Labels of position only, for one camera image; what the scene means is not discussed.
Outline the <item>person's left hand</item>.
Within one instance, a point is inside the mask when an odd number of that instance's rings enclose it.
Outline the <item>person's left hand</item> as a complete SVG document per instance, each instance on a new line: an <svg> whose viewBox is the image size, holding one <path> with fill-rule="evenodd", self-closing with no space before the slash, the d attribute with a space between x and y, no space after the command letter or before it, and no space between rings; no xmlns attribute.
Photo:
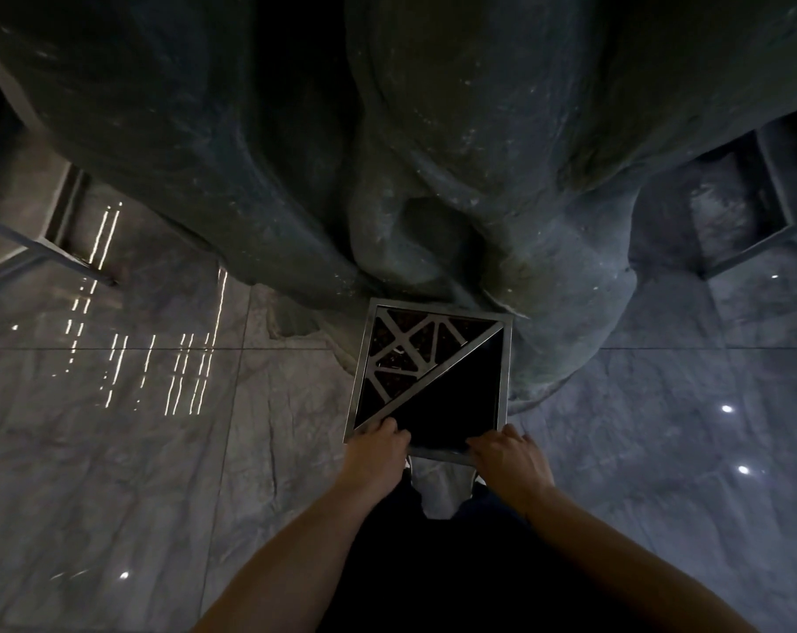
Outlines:
<svg viewBox="0 0 797 633"><path fill-rule="evenodd" d="M362 434L352 437L346 444L343 465L335 485L377 502L391 493L403 478L408 454L368 454L364 451Z"/></svg>

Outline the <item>person's right hand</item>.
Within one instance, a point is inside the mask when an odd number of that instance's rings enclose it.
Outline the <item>person's right hand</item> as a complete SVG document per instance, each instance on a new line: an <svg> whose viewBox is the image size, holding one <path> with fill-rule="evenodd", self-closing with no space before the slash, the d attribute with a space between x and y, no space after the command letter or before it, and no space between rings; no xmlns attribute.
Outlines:
<svg viewBox="0 0 797 633"><path fill-rule="evenodd" d="M497 458L468 452L479 478L520 517L528 518L543 493L555 487L550 464L531 436L525 447Z"/></svg>

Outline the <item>person's right forearm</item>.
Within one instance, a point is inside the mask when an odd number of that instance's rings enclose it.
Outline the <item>person's right forearm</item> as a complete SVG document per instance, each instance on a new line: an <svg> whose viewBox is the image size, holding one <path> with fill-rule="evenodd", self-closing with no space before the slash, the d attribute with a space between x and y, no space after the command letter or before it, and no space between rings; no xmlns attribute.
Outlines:
<svg viewBox="0 0 797 633"><path fill-rule="evenodd" d="M718 595L598 520L559 489L487 482L543 542L654 633L759 633Z"/></svg>

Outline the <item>person's left forearm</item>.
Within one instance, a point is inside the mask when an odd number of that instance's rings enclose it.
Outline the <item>person's left forearm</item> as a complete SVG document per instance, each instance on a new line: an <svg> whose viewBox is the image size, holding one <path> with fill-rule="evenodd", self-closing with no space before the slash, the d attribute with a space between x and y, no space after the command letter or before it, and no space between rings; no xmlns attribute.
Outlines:
<svg viewBox="0 0 797 633"><path fill-rule="evenodd" d="M403 473L334 483L254 554L191 633L315 633L363 522Z"/></svg>

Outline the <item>person's dark trousers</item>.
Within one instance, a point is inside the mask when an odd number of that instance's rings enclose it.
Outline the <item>person's dark trousers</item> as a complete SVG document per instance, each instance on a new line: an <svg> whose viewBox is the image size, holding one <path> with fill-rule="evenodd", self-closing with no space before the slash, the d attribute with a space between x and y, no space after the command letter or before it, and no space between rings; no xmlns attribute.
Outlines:
<svg viewBox="0 0 797 633"><path fill-rule="evenodd" d="M410 473L365 519L317 633L598 633L617 606L493 492L431 519Z"/></svg>

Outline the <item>large dark stone sculpture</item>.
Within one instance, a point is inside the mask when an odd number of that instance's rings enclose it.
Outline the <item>large dark stone sculpture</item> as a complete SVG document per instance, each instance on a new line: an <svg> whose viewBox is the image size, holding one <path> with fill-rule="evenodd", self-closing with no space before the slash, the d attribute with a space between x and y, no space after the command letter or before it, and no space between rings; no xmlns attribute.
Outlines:
<svg viewBox="0 0 797 633"><path fill-rule="evenodd" d="M512 314L517 413L622 317L646 182L797 110L797 0L0 0L0 87L348 369L371 297Z"/></svg>

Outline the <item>grey metal frame stand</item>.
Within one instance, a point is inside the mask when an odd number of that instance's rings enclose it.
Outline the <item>grey metal frame stand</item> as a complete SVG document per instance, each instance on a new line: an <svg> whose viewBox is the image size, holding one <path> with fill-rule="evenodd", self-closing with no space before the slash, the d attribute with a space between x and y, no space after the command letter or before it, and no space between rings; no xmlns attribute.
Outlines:
<svg viewBox="0 0 797 633"><path fill-rule="evenodd" d="M750 221L755 230L749 244L703 267L699 272L703 280L724 274L777 246L797 245L797 111L702 158L714 161L716 153L736 156L739 177L750 190Z"/></svg>
<svg viewBox="0 0 797 633"><path fill-rule="evenodd" d="M0 283L51 262L115 284L93 260L63 247L88 183L35 124L20 89L0 67Z"/></svg>

